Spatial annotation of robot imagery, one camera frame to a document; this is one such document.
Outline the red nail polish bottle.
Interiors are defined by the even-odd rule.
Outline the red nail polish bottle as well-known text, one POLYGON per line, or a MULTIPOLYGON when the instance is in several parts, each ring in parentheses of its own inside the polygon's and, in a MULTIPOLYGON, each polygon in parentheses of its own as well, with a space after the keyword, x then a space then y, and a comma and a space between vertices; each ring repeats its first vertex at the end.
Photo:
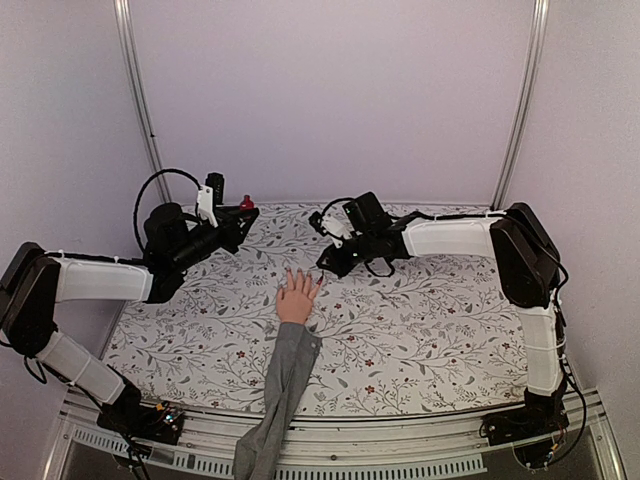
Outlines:
POLYGON ((251 210, 255 207, 255 204, 253 202, 253 200, 251 199, 251 197, 249 195, 245 195, 241 204, 240 204, 240 208, 242 210, 251 210))

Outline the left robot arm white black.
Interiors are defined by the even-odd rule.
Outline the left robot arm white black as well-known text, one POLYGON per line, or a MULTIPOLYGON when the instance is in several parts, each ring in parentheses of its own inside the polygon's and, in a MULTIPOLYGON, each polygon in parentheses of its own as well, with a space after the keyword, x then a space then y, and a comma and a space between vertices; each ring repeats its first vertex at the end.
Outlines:
POLYGON ((1 331, 9 347, 38 360, 71 384, 110 405, 111 419, 128 434, 148 426, 148 412, 125 396, 125 379, 54 321, 57 304, 75 300, 168 302, 187 271, 218 249, 238 252, 257 208, 222 206, 198 215, 177 203, 156 207, 144 223, 140 259, 47 252, 22 244, 1 278, 1 331))

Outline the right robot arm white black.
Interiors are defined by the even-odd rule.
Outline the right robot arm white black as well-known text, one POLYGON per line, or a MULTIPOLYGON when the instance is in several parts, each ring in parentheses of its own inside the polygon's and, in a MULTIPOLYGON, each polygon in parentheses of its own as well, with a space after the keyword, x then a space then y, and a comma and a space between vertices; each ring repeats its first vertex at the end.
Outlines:
POLYGON ((495 261, 501 290, 520 319, 527 355, 525 403, 517 427, 537 436, 556 417, 555 404, 568 380, 562 357, 566 322, 560 291, 568 281, 560 254, 531 207, 515 203, 502 211, 437 217, 420 211, 394 217, 372 192, 339 199, 348 221, 327 210, 309 217, 311 227, 332 240, 317 266, 340 278, 357 265, 382 259, 471 255, 495 261))

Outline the person's hand on table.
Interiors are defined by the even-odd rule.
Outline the person's hand on table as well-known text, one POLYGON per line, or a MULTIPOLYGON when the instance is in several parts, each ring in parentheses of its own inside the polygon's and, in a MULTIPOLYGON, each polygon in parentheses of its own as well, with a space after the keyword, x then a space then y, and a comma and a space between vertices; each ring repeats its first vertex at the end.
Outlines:
POLYGON ((286 285, 276 294, 276 314, 281 323, 304 325, 311 316, 314 300, 322 284, 316 285, 310 273, 286 269, 286 285))

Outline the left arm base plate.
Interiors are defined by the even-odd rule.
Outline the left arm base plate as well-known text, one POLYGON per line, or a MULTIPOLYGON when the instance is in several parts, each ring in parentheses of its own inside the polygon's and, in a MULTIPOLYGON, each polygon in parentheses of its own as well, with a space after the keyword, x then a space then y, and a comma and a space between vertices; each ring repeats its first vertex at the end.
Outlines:
POLYGON ((97 425, 127 437, 175 446, 184 420, 184 411, 168 402, 147 406, 133 400, 103 404, 97 425))

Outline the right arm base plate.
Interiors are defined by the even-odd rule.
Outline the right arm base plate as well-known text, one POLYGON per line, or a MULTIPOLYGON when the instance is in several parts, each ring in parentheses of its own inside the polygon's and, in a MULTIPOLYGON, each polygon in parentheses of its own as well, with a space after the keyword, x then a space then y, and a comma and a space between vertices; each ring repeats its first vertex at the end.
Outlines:
POLYGON ((524 441, 513 453, 530 470, 548 467, 567 437, 569 420, 563 402, 543 402, 482 417, 478 430, 490 446, 524 441))

